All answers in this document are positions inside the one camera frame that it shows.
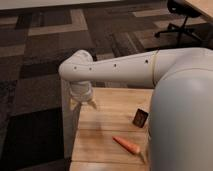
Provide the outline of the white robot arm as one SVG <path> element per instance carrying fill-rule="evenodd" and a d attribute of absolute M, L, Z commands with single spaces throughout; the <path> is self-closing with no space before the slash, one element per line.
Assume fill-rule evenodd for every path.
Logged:
<path fill-rule="evenodd" d="M 213 171 L 213 50 L 176 48 L 95 61 L 76 51 L 59 66 L 78 102 L 93 81 L 151 88 L 150 171 Z"/>

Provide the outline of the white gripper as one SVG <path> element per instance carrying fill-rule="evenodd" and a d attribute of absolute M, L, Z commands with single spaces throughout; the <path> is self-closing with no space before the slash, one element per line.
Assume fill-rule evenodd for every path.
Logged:
<path fill-rule="evenodd" d="M 92 99 L 93 90 L 92 85 L 89 81 L 83 82 L 71 82 L 70 83 L 70 94 L 74 99 L 70 99 L 70 110 L 73 111 L 78 102 L 87 102 L 89 106 L 97 110 L 96 102 Z"/>

